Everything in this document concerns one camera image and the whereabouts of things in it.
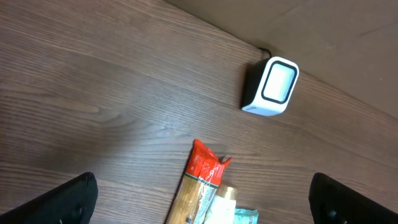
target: red label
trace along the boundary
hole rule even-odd
[[[195,140],[185,172],[206,182],[219,185],[223,172],[231,159],[229,158],[221,163],[211,149],[207,148],[201,141]]]

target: clear plastic wrapper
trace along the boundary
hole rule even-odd
[[[195,140],[166,224],[202,224],[230,160],[220,162],[211,149]]]

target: packaged food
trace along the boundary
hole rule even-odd
[[[235,209],[234,224],[257,224],[259,212],[243,208]]]
[[[233,224],[236,206],[236,187],[222,182],[216,191],[204,224]]]
[[[202,224],[230,161],[220,162],[211,149],[195,140],[166,224]]]

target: white device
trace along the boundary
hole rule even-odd
[[[281,57],[257,63],[249,77],[243,98],[243,111],[272,116],[285,111],[299,77],[299,67]]]

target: wooden table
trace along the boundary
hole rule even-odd
[[[92,223],[163,223],[192,141],[259,223],[311,223],[324,172],[398,212],[398,120],[301,71],[290,104],[239,109],[258,49],[161,0],[0,4],[0,213],[85,172]]]

